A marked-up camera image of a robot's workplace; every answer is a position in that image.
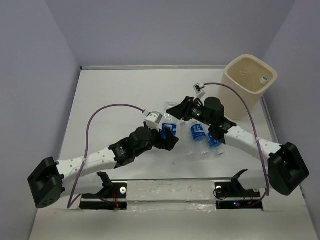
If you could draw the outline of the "blue label bottle row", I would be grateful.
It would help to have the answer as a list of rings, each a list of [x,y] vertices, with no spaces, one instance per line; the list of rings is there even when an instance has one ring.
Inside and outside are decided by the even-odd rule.
[[[207,141],[210,149],[216,156],[221,156],[224,154],[222,143],[218,140],[215,140],[210,133],[207,134]]]
[[[173,136],[176,136],[178,119],[176,119],[175,117],[167,113],[167,110],[175,107],[176,105],[177,103],[174,103],[174,102],[164,103],[163,121],[162,121],[162,129],[161,129],[161,137],[163,139],[166,139],[166,130],[165,130],[166,127],[170,129]]]
[[[191,123],[190,131],[196,153],[200,158],[208,158],[210,149],[207,143],[207,136],[202,124],[198,121],[193,121]]]

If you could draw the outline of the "clear unlabelled bottle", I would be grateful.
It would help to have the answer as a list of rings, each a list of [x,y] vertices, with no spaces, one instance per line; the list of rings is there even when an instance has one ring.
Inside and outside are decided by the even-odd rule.
[[[183,156],[189,161],[196,160],[196,150],[192,143],[192,137],[190,136],[190,129],[187,122],[181,121],[179,124],[179,136],[181,149],[183,151]]]
[[[267,77],[262,77],[260,79],[255,79],[252,82],[252,91],[259,91],[261,88],[263,88],[267,83],[269,82],[269,79]]]

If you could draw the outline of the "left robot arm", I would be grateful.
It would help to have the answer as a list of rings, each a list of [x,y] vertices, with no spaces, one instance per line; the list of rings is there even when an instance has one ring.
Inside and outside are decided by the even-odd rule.
[[[46,208],[61,197],[75,194],[73,184],[78,185],[85,176],[129,165],[152,148],[173,150],[179,138],[168,127],[164,132],[165,137],[162,137],[161,131],[141,126],[128,137],[87,157],[59,161],[52,157],[43,159],[27,178],[36,208]]]

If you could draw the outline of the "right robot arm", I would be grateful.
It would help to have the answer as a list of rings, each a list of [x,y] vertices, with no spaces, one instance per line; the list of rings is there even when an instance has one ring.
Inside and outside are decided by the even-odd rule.
[[[310,175],[296,145],[270,142],[243,130],[225,117],[225,108],[216,97],[208,97],[199,104],[187,96],[166,113],[178,120],[205,124],[215,140],[260,160],[265,188],[270,187],[281,195],[290,195]]]

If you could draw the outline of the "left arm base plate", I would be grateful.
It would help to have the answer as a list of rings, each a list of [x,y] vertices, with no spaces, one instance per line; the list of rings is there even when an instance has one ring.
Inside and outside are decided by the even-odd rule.
[[[127,181],[111,181],[106,172],[98,172],[102,188],[97,193],[82,195],[79,203],[81,210],[127,210]]]

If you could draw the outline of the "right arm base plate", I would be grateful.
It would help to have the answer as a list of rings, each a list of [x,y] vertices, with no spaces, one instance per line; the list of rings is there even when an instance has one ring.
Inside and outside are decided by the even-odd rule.
[[[252,189],[245,190],[239,182],[240,176],[247,171],[247,169],[241,170],[229,181],[214,183],[213,196],[216,199],[217,210],[263,210],[263,204],[260,201],[261,194]]]

